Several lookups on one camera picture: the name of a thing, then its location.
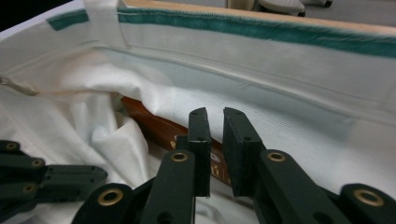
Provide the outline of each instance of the screw hole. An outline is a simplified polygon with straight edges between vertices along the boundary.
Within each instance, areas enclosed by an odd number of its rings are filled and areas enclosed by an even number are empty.
[[[157,222],[159,224],[171,224],[173,222],[173,215],[170,212],[162,212],[157,217]]]
[[[24,188],[23,188],[23,193],[30,193],[30,192],[32,192],[33,190],[35,189],[35,186],[33,185],[33,184],[29,184],[29,185],[26,185]]]
[[[17,144],[16,143],[8,143],[6,145],[6,149],[7,150],[14,150],[15,148],[17,148]]]
[[[34,166],[34,167],[41,166],[41,164],[43,164],[42,160],[34,160],[34,161],[32,161],[32,166]]]
[[[123,197],[120,189],[107,189],[103,191],[98,198],[98,202],[102,206],[110,206],[118,203]]]
[[[324,213],[316,212],[314,219],[320,224],[333,224],[332,218]]]
[[[284,155],[277,153],[277,152],[269,153],[267,157],[271,161],[285,161],[286,160],[286,157]]]
[[[366,203],[374,207],[384,205],[384,200],[378,194],[368,189],[356,189],[353,191],[353,194],[362,203]]]
[[[187,156],[187,154],[178,152],[178,153],[173,154],[171,156],[171,159],[172,159],[172,161],[186,161],[188,157],[189,156]]]

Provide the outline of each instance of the green fabric strip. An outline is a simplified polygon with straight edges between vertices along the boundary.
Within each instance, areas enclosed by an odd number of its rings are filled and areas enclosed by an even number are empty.
[[[120,22],[169,25],[396,58],[396,37],[291,22],[162,9],[119,8]]]
[[[48,23],[52,27],[52,29],[60,31],[73,24],[83,23],[89,20],[90,19],[88,18],[87,12],[82,9],[49,18]]]

